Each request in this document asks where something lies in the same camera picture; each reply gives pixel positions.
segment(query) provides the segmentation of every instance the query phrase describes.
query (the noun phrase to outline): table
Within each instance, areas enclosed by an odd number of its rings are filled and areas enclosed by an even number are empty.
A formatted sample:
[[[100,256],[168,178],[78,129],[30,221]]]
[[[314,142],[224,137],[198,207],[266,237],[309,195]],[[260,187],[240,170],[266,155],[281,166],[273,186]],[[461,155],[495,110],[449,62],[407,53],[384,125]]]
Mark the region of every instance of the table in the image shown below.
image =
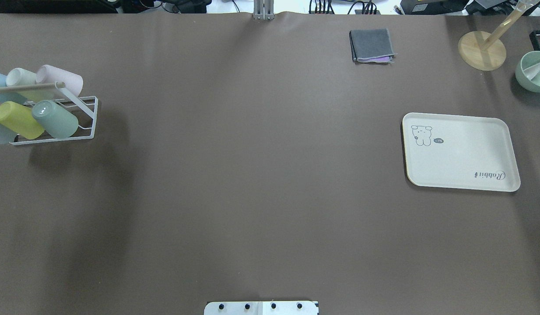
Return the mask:
[[[0,315],[540,314],[540,94],[514,79],[540,18],[493,72],[456,49],[500,22],[0,14],[0,72],[52,64],[102,101],[93,140],[0,146]],[[354,64],[357,28],[395,63]],[[504,120],[520,189],[411,184],[408,112]]]

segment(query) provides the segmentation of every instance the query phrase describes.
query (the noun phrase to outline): bowl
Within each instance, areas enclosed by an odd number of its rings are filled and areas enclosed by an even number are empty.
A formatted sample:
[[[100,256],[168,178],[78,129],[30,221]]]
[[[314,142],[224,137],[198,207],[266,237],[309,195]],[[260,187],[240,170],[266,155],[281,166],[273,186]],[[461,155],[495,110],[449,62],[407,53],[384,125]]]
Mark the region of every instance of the bowl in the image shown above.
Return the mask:
[[[531,92],[540,93],[540,72],[532,80],[525,76],[525,69],[540,62],[540,51],[527,52],[522,56],[515,69],[515,77],[522,87]]]

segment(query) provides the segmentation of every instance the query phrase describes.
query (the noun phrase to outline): white metal rack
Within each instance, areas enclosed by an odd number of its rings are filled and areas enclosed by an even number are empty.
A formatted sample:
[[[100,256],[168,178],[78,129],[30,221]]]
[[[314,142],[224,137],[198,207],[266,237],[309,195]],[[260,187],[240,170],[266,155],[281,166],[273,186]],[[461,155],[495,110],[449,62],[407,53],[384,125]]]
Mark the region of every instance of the white metal rack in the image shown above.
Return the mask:
[[[57,141],[70,141],[70,140],[84,140],[84,139],[93,139],[95,136],[95,128],[97,126],[97,113],[99,100],[96,96],[86,96],[78,98],[70,90],[66,88],[66,85],[63,82],[47,83],[47,84],[33,84],[33,85],[24,85],[24,86],[8,86],[0,87],[0,93],[10,93],[10,92],[24,92],[24,91],[39,91],[39,90],[48,90],[56,92],[64,96],[64,98],[53,99],[52,101],[58,103],[62,107],[66,108],[72,114],[78,116],[79,124],[78,130],[74,135],[69,138],[56,139],[52,138],[47,132],[39,136],[34,140],[28,140],[22,136],[17,136],[14,142],[10,142],[14,146],[18,145],[30,145],[30,144],[39,144],[44,142],[57,142]],[[35,102],[27,101],[23,104],[24,106],[32,108],[35,105]],[[91,118],[91,121],[88,123],[82,123],[80,116]]]

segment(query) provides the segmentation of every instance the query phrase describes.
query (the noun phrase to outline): tray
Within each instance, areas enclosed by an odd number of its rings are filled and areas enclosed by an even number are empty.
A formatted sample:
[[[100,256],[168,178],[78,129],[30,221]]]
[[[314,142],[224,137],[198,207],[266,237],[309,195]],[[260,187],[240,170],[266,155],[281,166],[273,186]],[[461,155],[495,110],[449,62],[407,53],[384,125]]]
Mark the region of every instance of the tray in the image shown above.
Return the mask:
[[[408,113],[408,179],[417,186],[513,192],[521,186],[508,125],[497,118]]]

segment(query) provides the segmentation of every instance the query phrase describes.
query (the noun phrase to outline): towel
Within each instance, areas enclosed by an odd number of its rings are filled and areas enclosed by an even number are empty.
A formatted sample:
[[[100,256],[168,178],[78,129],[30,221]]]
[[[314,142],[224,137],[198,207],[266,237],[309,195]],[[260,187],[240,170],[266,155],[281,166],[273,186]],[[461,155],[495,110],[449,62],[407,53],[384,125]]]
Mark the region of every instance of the towel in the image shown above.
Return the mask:
[[[389,30],[351,30],[350,44],[352,59],[357,62],[391,63],[393,45],[390,42]]]

